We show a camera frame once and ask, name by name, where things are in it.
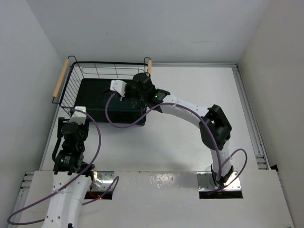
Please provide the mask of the teal plate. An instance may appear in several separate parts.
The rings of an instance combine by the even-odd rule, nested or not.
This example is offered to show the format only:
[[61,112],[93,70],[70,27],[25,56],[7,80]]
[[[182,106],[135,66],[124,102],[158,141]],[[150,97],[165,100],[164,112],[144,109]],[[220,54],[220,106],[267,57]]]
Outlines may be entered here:
[[[101,105],[105,106],[113,92],[108,88],[105,89],[100,96]],[[123,98],[120,100],[120,97],[113,97],[110,101],[108,109],[115,110],[140,110],[142,107],[140,101],[134,99]]]

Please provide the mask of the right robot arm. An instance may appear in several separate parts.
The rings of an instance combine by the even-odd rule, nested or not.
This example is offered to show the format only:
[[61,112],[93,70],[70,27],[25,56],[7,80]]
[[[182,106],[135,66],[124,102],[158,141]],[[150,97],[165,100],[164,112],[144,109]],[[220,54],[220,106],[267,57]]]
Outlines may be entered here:
[[116,83],[116,86],[123,98],[137,99],[149,108],[198,127],[203,144],[211,151],[213,180],[216,185],[224,186],[233,172],[233,166],[228,161],[232,127],[220,106],[214,104],[206,108],[183,101],[166,90],[156,88],[147,73],[138,73],[132,82]]

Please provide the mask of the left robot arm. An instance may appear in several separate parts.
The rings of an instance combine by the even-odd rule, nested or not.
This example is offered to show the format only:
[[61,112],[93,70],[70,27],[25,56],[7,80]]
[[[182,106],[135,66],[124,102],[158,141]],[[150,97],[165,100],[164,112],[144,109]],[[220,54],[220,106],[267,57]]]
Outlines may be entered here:
[[92,166],[83,161],[88,130],[86,116],[58,119],[57,142],[52,153],[53,196],[44,228],[77,227],[87,189],[92,183]]

